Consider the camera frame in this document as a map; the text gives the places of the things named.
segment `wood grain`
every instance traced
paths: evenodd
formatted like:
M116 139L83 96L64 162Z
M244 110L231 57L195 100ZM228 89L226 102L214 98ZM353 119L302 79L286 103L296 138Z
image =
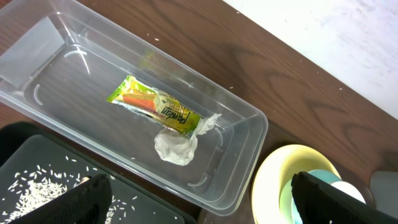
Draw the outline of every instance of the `wood grain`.
M303 142L365 184L375 170L398 170L397 120L222 1L80 2L262 110L271 125L259 164L277 147ZM29 119L1 105L0 126L18 120ZM152 188L198 215L198 207ZM247 194L234 215L250 217Z

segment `black plastic tray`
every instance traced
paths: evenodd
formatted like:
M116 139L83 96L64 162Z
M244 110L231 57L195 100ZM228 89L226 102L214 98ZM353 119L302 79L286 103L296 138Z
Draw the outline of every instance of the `black plastic tray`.
M40 169L45 169L47 172L36 173L36 182L40 182L45 176L46 178L51 177L53 182L67 185L68 189L78 183L78 180L76 180L78 174L80 174L80 179L88 175L108 174L116 199L111 207L117 208L112 223L196 223L188 214L135 183L117 175L33 124L14 123L0 129L0 142L2 144L0 212L6 211L10 214L16 210L16 203L19 199L19 194L16 194L16 192L22 190L20 194L23 194L23 191L27 189L27 182L21 180L21 177L23 176L27 180L33 179L33 177L29 177L29 174L37 171L37 165L39 165ZM51 175L51 170L53 170L53 173L62 174L62 178ZM14 187L14 191L11 192L12 189L9 190L8 188L17 179L22 186ZM1 215L0 223L4 222L7 217L8 215Z

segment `snack wrapper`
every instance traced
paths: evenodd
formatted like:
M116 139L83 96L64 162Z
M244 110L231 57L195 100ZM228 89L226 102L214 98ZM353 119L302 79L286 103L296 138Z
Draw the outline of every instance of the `snack wrapper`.
M149 87L129 75L107 98L108 102L129 105L132 110L172 128L190 138L197 128L200 115L184 107L164 91Z

